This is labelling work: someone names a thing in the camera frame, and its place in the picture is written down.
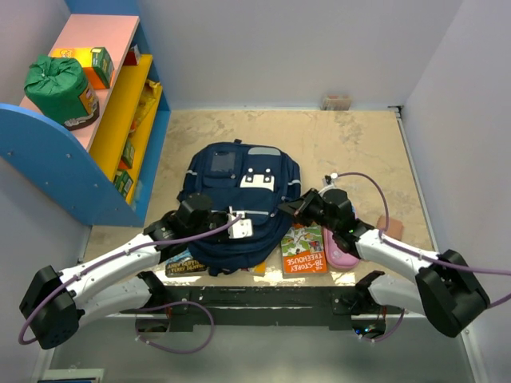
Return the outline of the navy blue school backpack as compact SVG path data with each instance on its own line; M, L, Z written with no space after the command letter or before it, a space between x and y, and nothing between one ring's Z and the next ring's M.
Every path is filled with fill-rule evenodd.
M211 276L231 274L263 263L287 234L292 219L278 207L300 197L300 167L272 146L210 144L193 156L177 199L196 193L211 199L212 211L241 214L252 224L244 238L210 236L188 245Z

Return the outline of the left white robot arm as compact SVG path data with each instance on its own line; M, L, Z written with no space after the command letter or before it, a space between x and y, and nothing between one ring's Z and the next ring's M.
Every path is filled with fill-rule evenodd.
M52 349L98 318L126 310L160 311L172 299L151 267L192 241L229 237L239 219L232 210L213 211L209 197L193 194L113 251L60 271L43 267L19 306L25 319L19 344Z

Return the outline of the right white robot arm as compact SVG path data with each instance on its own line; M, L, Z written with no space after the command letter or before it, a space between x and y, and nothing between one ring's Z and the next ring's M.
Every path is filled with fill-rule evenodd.
M357 283L355 302L364 313L399 307L425 316L438 332L454 338L489 309L488 294L459 253L438 255L385 236L356 216L342 189L311 189L279 210L304 226L326 228L341 251L399 274L394 279L374 271Z

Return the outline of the yellow snack bag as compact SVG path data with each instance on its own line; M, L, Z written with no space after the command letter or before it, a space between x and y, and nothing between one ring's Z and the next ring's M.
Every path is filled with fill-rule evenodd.
M160 82L147 79L142 89L140 99L136 111L134 113L133 121L129 129L129 135L132 136L138 129L140 124L149 114L149 111L156 103L156 96L160 89Z

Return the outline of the orange 78-storey treehouse book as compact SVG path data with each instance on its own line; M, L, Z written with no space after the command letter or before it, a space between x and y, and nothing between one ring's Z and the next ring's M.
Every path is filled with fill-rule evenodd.
M308 227L292 224L281 240L281 252L284 277L298 278L327 272L323 229L317 224Z

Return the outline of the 169-storey treehouse book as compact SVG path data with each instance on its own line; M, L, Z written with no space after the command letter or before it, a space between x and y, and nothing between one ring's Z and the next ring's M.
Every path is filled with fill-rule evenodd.
M189 249L169 258L165 264L165 275L169 278L205 272L208 269L203 263L193 258Z

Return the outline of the pink pencil case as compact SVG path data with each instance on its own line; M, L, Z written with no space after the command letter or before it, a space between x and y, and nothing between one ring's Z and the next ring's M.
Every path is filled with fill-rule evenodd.
M333 233L323 228L323 247L328 265L336 270L349 270L356 267L359 259L338 248Z

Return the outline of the Roald Dahl Charlie book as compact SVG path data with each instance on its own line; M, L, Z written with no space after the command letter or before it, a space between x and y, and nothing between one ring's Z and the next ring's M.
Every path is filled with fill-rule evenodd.
M254 267L251 267L249 269L249 272L255 276L264 276L266 273L266 269L267 269L267 262L263 261L260 264L254 266Z

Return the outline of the brown leather wallet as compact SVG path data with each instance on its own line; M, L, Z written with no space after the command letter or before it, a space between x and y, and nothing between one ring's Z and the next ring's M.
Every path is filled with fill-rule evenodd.
M376 227L379 230L382 230L386 227L386 217L384 215L381 215L378 218ZM403 225L402 221L400 221L398 219L394 219L394 218L389 218L389 226L388 226L388 229L385 231L385 234L387 236L390 236L393 239L401 240L403 232L404 232L404 225Z

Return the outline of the green box on lower shelf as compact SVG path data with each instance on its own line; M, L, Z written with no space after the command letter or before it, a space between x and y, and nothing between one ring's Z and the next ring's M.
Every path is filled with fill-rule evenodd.
M118 168L121 170L131 169L133 167L133 161L135 157L135 148L130 139L127 139L125 146L121 153L121 159L118 164Z

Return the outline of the blue pink yellow shelf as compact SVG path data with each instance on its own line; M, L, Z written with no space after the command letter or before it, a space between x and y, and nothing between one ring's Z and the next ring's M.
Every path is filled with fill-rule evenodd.
M55 47L103 48L109 84L85 89L57 119L30 99L1 107L2 158L78 222L144 224L171 108L138 1L70 1Z

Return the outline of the small box on yellow shelf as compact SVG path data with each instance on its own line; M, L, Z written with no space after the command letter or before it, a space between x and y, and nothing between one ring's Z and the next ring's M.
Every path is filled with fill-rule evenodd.
M138 44L131 46L125 56L124 65L135 66L139 65L141 53Z

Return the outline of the yellow green carton box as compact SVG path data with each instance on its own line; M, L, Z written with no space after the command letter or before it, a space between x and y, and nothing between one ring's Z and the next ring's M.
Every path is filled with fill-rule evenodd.
M115 67L105 47L57 48L50 56L76 59L94 89L109 89L113 83Z

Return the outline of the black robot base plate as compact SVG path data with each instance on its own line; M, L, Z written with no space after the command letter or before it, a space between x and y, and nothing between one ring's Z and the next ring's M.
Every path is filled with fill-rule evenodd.
M396 308L363 303L352 286L168 286L125 312L152 315L184 332L210 324L202 307L216 326L317 326L370 337L389 330L399 315Z

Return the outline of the small box at back wall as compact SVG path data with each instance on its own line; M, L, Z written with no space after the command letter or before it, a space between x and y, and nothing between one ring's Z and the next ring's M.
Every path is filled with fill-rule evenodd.
M347 95L326 95L321 104L322 111L347 111L351 107L351 97Z

